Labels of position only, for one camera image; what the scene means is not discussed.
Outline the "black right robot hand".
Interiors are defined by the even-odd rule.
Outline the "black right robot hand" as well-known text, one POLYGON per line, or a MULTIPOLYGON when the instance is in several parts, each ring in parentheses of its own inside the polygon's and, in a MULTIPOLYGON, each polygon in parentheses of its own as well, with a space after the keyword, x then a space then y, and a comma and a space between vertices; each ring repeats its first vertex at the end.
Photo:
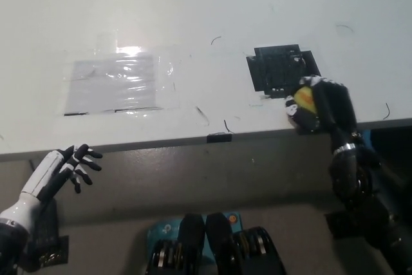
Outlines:
POLYGON ((318 75, 302 77, 285 109, 298 130, 329 134, 332 153, 355 147, 357 119, 345 85, 318 75))

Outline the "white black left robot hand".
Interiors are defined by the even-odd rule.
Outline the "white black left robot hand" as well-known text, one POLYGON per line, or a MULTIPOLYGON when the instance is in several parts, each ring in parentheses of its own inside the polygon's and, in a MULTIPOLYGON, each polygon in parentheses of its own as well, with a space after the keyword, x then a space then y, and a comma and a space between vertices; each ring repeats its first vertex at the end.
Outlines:
POLYGON ((68 180, 79 194, 82 182, 87 185, 93 184, 84 168, 87 166, 94 171, 100 171, 102 168, 94 160, 102 157, 101 153, 94 151, 87 144, 53 150, 43 158, 32 173, 20 197, 47 204, 68 180))

